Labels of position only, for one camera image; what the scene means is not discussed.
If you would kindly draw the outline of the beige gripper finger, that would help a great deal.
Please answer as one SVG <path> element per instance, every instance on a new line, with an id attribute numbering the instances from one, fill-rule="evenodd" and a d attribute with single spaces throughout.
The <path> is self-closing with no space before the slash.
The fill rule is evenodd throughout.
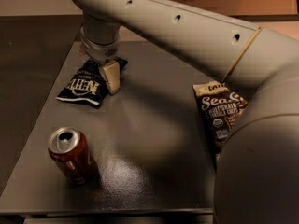
<path id="1" fill-rule="evenodd" d="M 99 66 L 99 71 L 103 77 L 108 90 L 111 94 L 115 94 L 120 89 L 120 65 L 115 60 L 109 61 L 107 63 L 101 64 Z"/>

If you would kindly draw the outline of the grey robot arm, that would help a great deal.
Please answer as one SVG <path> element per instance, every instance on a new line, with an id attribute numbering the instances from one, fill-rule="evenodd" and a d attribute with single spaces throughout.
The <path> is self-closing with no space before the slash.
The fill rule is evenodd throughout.
<path id="1" fill-rule="evenodd" d="M 217 165 L 215 224 L 299 224 L 297 40 L 167 0 L 73 2 L 95 60 L 124 26 L 248 100 Z"/>

